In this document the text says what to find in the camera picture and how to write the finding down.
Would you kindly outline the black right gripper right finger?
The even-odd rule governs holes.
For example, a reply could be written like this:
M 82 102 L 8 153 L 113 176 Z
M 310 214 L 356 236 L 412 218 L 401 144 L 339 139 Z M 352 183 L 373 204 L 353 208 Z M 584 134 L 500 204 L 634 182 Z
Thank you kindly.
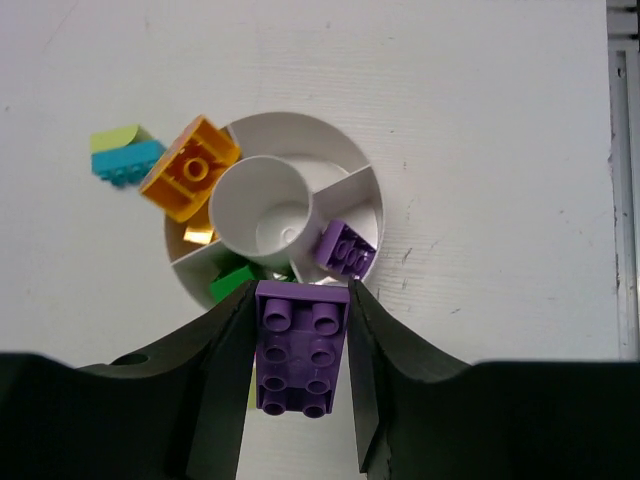
M 467 364 L 349 285 L 360 471 L 369 479 L 635 479 L 635 362 Z

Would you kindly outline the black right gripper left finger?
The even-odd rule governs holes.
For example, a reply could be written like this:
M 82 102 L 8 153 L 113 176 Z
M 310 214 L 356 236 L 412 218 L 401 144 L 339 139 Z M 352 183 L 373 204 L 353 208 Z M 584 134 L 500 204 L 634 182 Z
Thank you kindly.
M 1 357 L 5 479 L 232 479 L 256 344 L 255 282 L 109 364 Z

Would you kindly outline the green arch lego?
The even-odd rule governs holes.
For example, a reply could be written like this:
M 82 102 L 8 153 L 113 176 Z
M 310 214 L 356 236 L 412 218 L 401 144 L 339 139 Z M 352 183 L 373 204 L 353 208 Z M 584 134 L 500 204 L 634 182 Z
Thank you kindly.
M 245 281 L 261 280 L 263 277 L 261 269 L 253 264 L 246 264 L 220 274 L 210 283 L 209 292 L 215 302 L 220 302 Z

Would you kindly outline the purple lego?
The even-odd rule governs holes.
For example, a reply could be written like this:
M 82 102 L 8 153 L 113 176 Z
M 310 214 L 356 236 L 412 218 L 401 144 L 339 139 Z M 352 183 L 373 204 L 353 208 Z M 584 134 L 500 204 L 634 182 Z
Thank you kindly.
M 350 306 L 345 286 L 261 280 L 256 299 L 256 407 L 311 419 L 332 412 Z
M 377 250 L 347 223 L 332 219 L 314 251 L 315 262 L 340 276 L 363 279 Z

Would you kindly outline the yellow butterfly lego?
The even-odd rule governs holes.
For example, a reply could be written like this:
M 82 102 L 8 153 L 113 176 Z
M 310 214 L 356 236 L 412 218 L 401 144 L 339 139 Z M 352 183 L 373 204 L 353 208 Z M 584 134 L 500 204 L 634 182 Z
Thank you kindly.
M 241 156 L 224 129 L 199 115 L 161 155 L 142 180 L 139 192 L 178 223 L 207 202 L 221 175 Z

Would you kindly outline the yellow-green and teal long lego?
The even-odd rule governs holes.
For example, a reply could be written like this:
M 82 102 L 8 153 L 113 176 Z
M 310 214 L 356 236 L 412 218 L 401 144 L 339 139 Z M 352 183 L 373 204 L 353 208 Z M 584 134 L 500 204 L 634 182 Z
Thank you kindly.
M 90 135 L 91 172 L 121 188 L 137 185 L 166 148 L 140 124 Z

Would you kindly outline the pale green curved lego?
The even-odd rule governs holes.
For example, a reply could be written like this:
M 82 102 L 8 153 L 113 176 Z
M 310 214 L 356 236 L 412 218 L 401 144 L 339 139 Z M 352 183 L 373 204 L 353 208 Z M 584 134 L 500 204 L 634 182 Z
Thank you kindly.
M 248 400 L 247 400 L 248 410 L 257 408 L 256 390 L 257 390 L 257 362 L 256 362 L 256 358 L 253 358 L 252 372 L 251 372 L 251 378 L 249 382 L 249 391 L 248 391 Z

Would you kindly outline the yellow lego brick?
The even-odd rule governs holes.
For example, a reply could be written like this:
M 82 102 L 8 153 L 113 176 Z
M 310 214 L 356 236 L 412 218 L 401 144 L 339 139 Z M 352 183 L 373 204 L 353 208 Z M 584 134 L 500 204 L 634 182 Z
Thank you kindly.
M 208 245 L 217 238 L 215 231 L 210 227 L 187 226 L 183 235 L 185 242 L 199 245 Z

